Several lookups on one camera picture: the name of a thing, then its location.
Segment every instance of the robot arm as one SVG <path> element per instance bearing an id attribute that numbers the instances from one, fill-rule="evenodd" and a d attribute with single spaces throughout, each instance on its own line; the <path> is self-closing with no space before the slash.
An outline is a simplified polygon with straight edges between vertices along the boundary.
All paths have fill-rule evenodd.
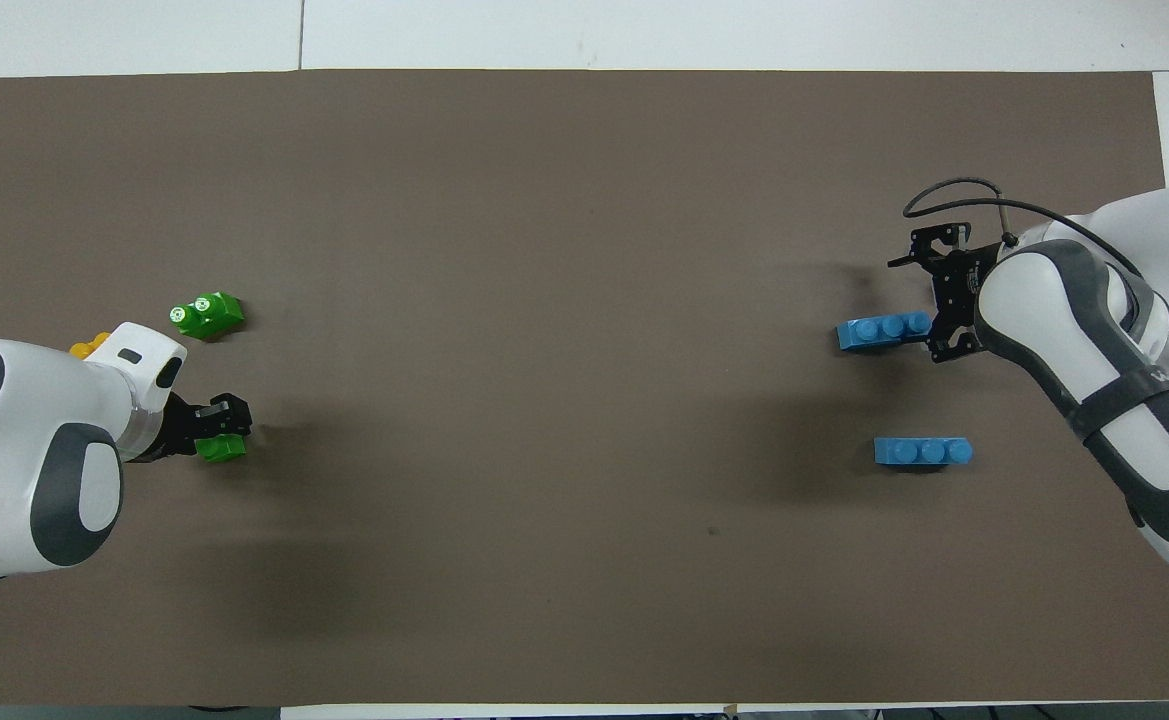
<path id="1" fill-rule="evenodd" d="M 191 454 L 191 430 L 219 432 L 208 424 L 228 420 L 228 400 L 194 423 L 206 409 L 171 392 L 186 355 L 131 323 L 87 360 L 0 340 L 0 579 L 87 560 L 117 520 L 124 461 Z M 245 404 L 220 397 L 250 432 Z"/>
<path id="2" fill-rule="evenodd" d="M 1051 223 L 1012 243 L 956 249 L 953 263 L 927 256 L 941 314 L 954 306 L 968 313 L 950 311 L 928 345 L 936 361 L 987 348 L 1026 369 L 1169 562 L 1169 191 L 1086 220 L 1111 245 Z M 909 256 L 926 250 L 914 243 Z M 959 288 L 955 274 L 969 282 Z M 968 325 L 973 335 L 950 346 L 945 333 Z"/>

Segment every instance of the velcro strap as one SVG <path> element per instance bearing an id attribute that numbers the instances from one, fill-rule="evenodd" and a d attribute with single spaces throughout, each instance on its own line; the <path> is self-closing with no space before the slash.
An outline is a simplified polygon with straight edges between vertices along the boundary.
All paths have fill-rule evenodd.
<path id="1" fill-rule="evenodd" d="M 1073 434 L 1085 442 L 1125 411 L 1164 392 L 1169 392 L 1169 373 L 1156 365 L 1147 365 L 1092 392 L 1066 420 Z"/>

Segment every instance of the green block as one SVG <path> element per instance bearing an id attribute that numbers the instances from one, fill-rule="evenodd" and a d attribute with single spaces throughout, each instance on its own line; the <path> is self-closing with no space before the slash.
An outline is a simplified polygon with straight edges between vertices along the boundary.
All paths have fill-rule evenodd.
<path id="1" fill-rule="evenodd" d="M 175 305 L 171 310 L 171 321 L 178 331 L 194 340 L 206 340 L 244 319 L 241 302 L 227 292 L 200 295 L 191 305 Z"/>
<path id="2" fill-rule="evenodd" d="M 242 436 L 233 436 L 233 434 L 199 438 L 192 441 L 192 445 L 198 449 L 198 455 L 203 456 L 206 462 L 228 462 L 233 457 L 245 455 L 245 439 L 242 439 Z"/>

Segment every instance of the blue block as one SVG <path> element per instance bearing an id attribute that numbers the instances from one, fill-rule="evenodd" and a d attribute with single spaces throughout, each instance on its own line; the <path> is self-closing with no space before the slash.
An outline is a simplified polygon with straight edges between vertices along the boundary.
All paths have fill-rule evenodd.
<path id="1" fill-rule="evenodd" d="M 878 465 L 964 465 L 971 462 L 971 442 L 964 437 L 877 437 Z"/>
<path id="2" fill-rule="evenodd" d="M 931 333 L 931 316 L 921 310 L 916 313 L 878 314 L 837 325 L 837 345 L 843 349 L 881 347 L 924 338 L 927 333 Z"/>

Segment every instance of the brown table surface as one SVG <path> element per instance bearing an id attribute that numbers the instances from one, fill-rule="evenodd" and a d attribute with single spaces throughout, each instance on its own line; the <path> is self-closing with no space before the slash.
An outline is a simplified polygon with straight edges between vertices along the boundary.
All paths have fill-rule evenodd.
<path id="1" fill-rule="evenodd" d="M 1150 76 L 0 79 L 0 337 L 234 292 L 177 390 L 258 421 L 0 582 L 0 702 L 1169 698 L 1169 568 L 1028 375 L 836 348 L 927 307 L 955 174 L 1160 187 Z"/>

